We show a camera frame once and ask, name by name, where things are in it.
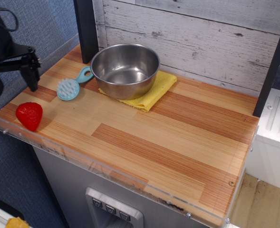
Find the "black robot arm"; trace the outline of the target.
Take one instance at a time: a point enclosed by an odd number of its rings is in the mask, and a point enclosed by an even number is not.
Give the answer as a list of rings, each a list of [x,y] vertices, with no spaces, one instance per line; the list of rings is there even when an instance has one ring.
[[[0,7],[0,11],[11,10]],[[8,28],[0,16],[0,73],[19,71],[27,86],[32,92],[38,89],[40,79],[38,68],[40,68],[39,58],[35,54],[32,46],[21,45],[13,42],[10,32],[19,28],[19,21],[15,14],[15,28]],[[4,84],[0,79],[0,96],[2,95]]]

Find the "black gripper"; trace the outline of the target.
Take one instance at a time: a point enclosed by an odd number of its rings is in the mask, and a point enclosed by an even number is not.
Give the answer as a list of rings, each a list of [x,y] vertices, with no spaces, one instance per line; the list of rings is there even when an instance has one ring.
[[[0,72],[20,70],[32,92],[38,90],[40,62],[32,46],[14,43],[10,33],[0,28]],[[0,96],[4,84],[0,79]]]

